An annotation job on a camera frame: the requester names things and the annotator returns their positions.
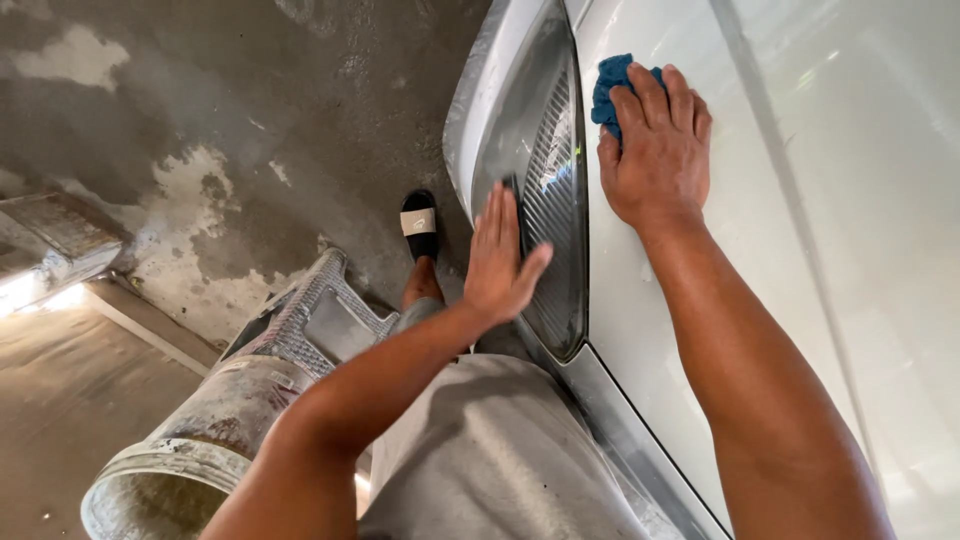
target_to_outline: headlight housing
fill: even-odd
[[[580,76],[560,0],[546,2],[527,41],[481,145],[471,210],[479,215],[493,183],[511,179],[522,253],[553,244],[553,260],[523,316],[564,362],[579,350],[587,327],[587,168]]]

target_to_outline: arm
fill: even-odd
[[[452,358],[529,304],[552,251],[540,246],[520,269],[517,236],[516,201],[498,184],[477,219],[464,300],[304,392],[201,538],[354,538],[357,457]]]
[[[667,66],[660,88],[629,68],[611,91],[601,181],[640,237],[673,319],[686,376],[713,435],[738,540],[892,539],[863,454],[800,351],[713,241],[707,105]]]

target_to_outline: white car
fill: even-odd
[[[960,2],[493,0],[444,131],[471,218],[514,179],[555,246],[518,320],[629,483],[732,537],[660,286],[600,187],[597,64],[674,63],[714,117],[708,226],[827,387],[901,540],[960,538]]]

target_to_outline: hand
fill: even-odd
[[[534,286],[553,257],[553,247],[537,246],[520,268],[516,199],[500,182],[493,186],[483,215],[477,216],[474,225],[464,304],[492,327],[512,320],[530,304]]]
[[[663,69],[667,96],[654,76],[634,62],[626,86],[610,90],[620,143],[601,129],[597,154],[600,183],[620,219],[640,231],[677,214],[703,219],[710,187],[709,145],[713,119],[707,104],[686,85],[684,75],[668,64]]]

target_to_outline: black slide sandal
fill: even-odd
[[[414,261],[423,256],[437,260],[440,236],[437,234],[437,203],[433,193],[414,189],[404,197],[400,205],[400,227]]]

